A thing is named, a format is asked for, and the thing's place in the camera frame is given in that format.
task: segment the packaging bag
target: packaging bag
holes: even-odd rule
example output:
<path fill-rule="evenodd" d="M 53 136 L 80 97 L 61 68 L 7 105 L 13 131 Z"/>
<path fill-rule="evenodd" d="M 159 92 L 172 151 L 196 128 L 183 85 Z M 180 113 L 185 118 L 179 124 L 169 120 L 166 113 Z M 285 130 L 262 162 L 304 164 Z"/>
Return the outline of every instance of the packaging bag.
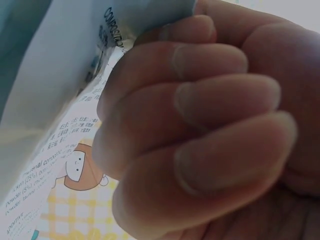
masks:
<path fill-rule="evenodd" d="M 98 122 L 115 49 L 191 16 L 194 4 L 0 0 L 0 239 L 31 238 L 52 180 Z"/>

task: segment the yellow checkered pattern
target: yellow checkered pattern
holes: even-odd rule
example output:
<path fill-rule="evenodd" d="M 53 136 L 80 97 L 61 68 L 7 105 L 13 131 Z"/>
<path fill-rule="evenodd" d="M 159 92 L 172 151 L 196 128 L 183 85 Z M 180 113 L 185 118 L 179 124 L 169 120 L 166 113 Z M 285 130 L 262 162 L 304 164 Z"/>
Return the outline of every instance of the yellow checkered pattern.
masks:
<path fill-rule="evenodd" d="M 81 143 L 91 145 L 93 136 Z M 75 191 L 64 185 L 64 178 L 57 179 L 36 228 L 37 240 L 134 240 L 113 218 L 116 186 L 117 181 L 109 179 L 107 186 Z"/>

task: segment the finger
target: finger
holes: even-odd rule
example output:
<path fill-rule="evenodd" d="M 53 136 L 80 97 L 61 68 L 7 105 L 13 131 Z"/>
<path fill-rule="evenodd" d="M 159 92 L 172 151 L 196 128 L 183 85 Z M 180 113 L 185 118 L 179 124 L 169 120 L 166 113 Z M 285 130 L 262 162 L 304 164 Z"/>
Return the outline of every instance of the finger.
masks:
<path fill-rule="evenodd" d="M 139 36 L 134 45 L 156 41 L 205 44 L 214 43 L 216 39 L 217 32 L 211 17 L 196 15 L 148 31 Z"/>
<path fill-rule="evenodd" d="M 115 66 L 98 103 L 103 121 L 127 94 L 151 84 L 196 81 L 201 78 L 245 73 L 246 56 L 223 44 L 155 42 L 129 51 Z"/>
<path fill-rule="evenodd" d="M 103 122 L 93 158 L 104 173 L 120 179 L 130 161 L 251 116 L 273 111 L 280 100 L 275 80 L 235 74 L 195 83 L 145 87 L 124 98 Z"/>
<path fill-rule="evenodd" d="M 319 181 L 314 176 L 320 169 L 320 35 L 288 20 L 219 0 L 199 0 L 196 13 L 213 19 L 219 43 L 245 52 L 249 72 L 278 80 L 283 89 L 280 108 L 293 114 L 300 129 L 288 162 L 292 171 L 283 180 L 296 192 L 318 195 L 314 185 Z"/>
<path fill-rule="evenodd" d="M 241 47 L 259 27 L 276 23 L 290 23 L 271 14 L 254 11 L 221 0 L 198 0 L 195 14 L 208 15 L 216 27 L 218 43 Z"/>
<path fill-rule="evenodd" d="M 148 153 L 130 166 L 115 190 L 114 217 L 133 237 L 152 240 L 235 211 L 279 178 L 296 131 L 291 116 L 272 113 L 178 150 Z"/>

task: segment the hand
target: hand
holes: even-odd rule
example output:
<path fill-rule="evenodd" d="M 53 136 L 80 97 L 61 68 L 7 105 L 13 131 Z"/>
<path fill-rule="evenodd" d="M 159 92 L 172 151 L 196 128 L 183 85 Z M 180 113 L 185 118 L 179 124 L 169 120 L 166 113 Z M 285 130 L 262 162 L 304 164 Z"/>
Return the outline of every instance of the hand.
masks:
<path fill-rule="evenodd" d="M 93 157 L 120 180 L 117 222 L 140 240 L 312 240 L 320 203 L 296 193 L 320 192 L 318 35 L 219 1 L 197 12 L 210 17 L 167 27 L 165 42 L 142 36 L 101 96 Z M 301 131 L 288 162 L 295 122 L 265 75 Z"/>

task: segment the fingernail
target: fingernail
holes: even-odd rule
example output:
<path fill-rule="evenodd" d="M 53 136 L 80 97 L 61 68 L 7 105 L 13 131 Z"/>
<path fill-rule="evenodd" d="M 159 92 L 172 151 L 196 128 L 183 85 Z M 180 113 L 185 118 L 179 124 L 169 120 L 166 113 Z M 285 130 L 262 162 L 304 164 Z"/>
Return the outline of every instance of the fingernail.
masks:
<path fill-rule="evenodd" d="M 158 39 L 160 41 L 195 43 L 197 40 L 200 42 L 212 40 L 215 32 L 216 28 L 211 17 L 195 15 L 192 18 L 163 26 Z"/>
<path fill-rule="evenodd" d="M 194 84 L 191 82 L 181 84 L 175 91 L 173 105 L 187 124 L 196 127 L 205 133 L 208 129 L 194 122 L 192 115 L 189 114 L 193 107 L 193 89 Z"/>
<path fill-rule="evenodd" d="M 159 33 L 159 41 L 168 41 L 169 40 L 169 28 L 170 28 L 170 24 L 164 25 L 161 28 L 161 31 Z"/>
<path fill-rule="evenodd" d="M 174 155 L 175 175 L 177 182 L 189 194 L 211 195 L 218 191 L 236 186 L 245 186 L 253 181 L 276 174 L 282 166 L 250 166 L 239 169 L 234 174 L 228 171 L 218 171 L 221 167 L 215 164 L 224 164 L 223 159 L 203 159 L 197 156 L 202 151 L 197 140 L 193 140 L 180 149 Z"/>
<path fill-rule="evenodd" d="M 185 57 L 185 53 L 188 51 L 188 48 L 186 46 L 187 44 L 179 44 L 178 46 L 176 46 L 172 56 L 172 67 L 180 80 L 184 79 L 184 71 L 187 60 Z"/>

